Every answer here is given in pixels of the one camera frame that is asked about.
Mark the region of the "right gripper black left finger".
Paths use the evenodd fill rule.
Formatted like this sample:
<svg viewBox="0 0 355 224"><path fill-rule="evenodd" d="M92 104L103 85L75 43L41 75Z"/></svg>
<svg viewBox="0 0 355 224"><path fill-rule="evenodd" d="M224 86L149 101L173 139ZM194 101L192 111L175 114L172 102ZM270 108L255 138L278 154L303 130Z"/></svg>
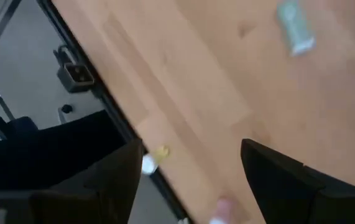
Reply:
<svg viewBox="0 0 355 224"><path fill-rule="evenodd" d="M34 223L127 223L141 178L143 143L135 139L87 169L30 196Z"/></svg>

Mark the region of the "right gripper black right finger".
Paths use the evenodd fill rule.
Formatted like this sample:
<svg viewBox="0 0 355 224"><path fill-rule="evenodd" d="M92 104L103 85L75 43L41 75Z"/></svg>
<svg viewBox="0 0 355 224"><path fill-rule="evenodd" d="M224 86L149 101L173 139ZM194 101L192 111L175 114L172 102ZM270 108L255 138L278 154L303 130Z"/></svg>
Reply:
<svg viewBox="0 0 355 224"><path fill-rule="evenodd" d="M241 161L267 223L355 223L355 185L251 139Z"/></svg>

